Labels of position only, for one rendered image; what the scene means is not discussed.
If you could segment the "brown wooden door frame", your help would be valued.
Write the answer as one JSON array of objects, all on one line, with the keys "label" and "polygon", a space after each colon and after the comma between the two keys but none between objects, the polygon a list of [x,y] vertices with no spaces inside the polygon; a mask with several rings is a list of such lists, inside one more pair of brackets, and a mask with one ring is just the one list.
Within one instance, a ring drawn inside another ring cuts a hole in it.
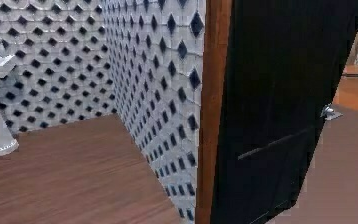
[{"label": "brown wooden door frame", "polygon": [[234,0],[206,0],[195,224],[211,224],[233,2]]}]

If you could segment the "black room door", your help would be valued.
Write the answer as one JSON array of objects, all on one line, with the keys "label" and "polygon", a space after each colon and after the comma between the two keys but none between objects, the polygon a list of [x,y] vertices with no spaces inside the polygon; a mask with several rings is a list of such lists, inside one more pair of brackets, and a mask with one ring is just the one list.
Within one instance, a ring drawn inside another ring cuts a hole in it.
[{"label": "black room door", "polygon": [[358,0],[233,0],[211,224],[266,224],[301,192]]}]

